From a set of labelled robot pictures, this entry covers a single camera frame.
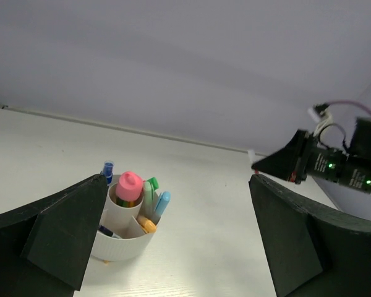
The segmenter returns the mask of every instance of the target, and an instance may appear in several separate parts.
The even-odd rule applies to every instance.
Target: white tip
[[[247,155],[249,156],[250,164],[253,164],[255,157],[254,150],[247,150]]]
[[[316,123],[319,123],[322,119],[320,117],[319,114],[316,113],[316,111],[310,107],[308,108],[308,114],[310,115],[310,117],[316,122]]]

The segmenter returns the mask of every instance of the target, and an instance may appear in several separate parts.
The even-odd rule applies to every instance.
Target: table
[[[91,257],[74,296],[276,296],[246,153],[0,110],[0,213],[98,173],[107,159],[115,173],[156,176],[172,201],[140,257]],[[334,208],[312,178],[278,182]]]

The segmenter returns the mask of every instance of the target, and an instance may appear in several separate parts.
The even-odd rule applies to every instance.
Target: pen holder
[[[117,181],[118,178],[119,175],[114,175],[113,181]],[[140,202],[135,207],[120,207],[113,202],[112,194],[115,193],[115,185],[111,184],[109,186],[106,205],[101,216],[100,224],[118,234],[121,239],[112,238],[97,232],[91,252],[91,255],[111,262],[127,260],[140,255],[155,234],[146,234],[136,220],[140,208],[143,205],[142,197],[139,198]],[[158,195],[154,193],[154,203],[158,199]]]

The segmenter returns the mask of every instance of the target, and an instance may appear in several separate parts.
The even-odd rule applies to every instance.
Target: tabletop
[[[75,297],[276,296],[246,153],[0,110],[0,213],[99,173],[105,160],[115,174],[155,176],[172,200],[145,252],[109,264],[91,257]],[[312,178],[274,180],[335,208]]]

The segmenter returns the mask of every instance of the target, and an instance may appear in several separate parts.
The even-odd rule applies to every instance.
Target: pink cap
[[[118,179],[116,195],[124,201],[135,201],[139,198],[142,190],[142,178],[131,171],[126,171]]]

